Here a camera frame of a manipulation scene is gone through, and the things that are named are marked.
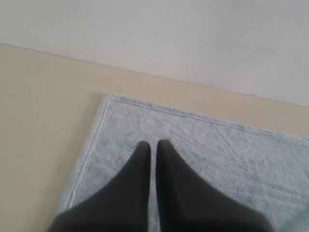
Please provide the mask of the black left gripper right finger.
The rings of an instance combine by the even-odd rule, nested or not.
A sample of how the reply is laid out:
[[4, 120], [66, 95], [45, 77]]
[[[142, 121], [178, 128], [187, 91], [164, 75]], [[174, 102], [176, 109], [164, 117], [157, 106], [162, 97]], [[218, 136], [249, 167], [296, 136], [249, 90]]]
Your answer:
[[261, 213], [225, 196], [197, 175], [169, 140], [156, 152], [156, 192], [163, 232], [271, 232]]

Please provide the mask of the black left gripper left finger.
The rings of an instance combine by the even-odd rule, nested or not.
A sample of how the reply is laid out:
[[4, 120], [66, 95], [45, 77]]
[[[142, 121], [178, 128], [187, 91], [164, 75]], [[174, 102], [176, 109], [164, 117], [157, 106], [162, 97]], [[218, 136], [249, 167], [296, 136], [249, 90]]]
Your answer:
[[100, 191], [60, 214], [50, 232], [146, 232], [151, 148], [139, 142], [120, 172]]

